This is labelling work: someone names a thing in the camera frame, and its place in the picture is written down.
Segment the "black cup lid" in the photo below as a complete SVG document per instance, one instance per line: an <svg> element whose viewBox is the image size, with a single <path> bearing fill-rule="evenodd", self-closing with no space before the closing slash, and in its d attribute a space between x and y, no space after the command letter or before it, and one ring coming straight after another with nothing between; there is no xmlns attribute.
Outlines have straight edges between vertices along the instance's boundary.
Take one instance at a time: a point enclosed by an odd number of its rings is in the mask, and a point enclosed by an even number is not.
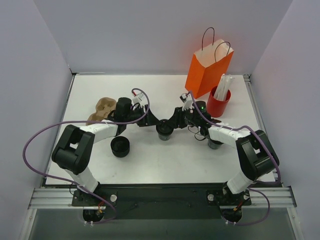
<svg viewBox="0 0 320 240"><path fill-rule="evenodd" d="M156 131L159 135L169 136L173 133L174 129L168 124L167 119L162 119L156 125Z"/></svg>

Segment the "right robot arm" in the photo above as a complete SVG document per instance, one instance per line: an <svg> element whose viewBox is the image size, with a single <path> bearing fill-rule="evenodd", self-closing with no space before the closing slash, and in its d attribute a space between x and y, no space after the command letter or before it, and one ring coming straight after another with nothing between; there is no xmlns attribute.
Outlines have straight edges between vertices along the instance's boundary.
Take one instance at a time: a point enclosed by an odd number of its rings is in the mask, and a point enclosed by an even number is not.
<svg viewBox="0 0 320 240"><path fill-rule="evenodd" d="M233 204L260 177L279 167L279 159L264 131L236 130L227 126L211 117L204 101L176 107L166 125L171 129L195 127L212 146L225 144L236 149L240 170L221 190L221 197L227 204Z"/></svg>

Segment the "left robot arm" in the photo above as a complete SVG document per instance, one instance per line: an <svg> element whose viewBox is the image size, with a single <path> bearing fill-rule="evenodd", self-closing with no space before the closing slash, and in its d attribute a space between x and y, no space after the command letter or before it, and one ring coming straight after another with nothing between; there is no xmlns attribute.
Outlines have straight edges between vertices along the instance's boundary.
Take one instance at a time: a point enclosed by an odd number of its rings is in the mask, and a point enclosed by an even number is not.
<svg viewBox="0 0 320 240"><path fill-rule="evenodd" d="M81 127L69 124L60 136L51 159L79 184L77 188L84 193L83 199L89 205L95 206L105 197L101 184L89 169L94 144L119 136L127 124L132 123L139 127L149 127L158 125L160 120L151 112L148 104L133 104L131 99L121 97L115 109L101 123Z"/></svg>

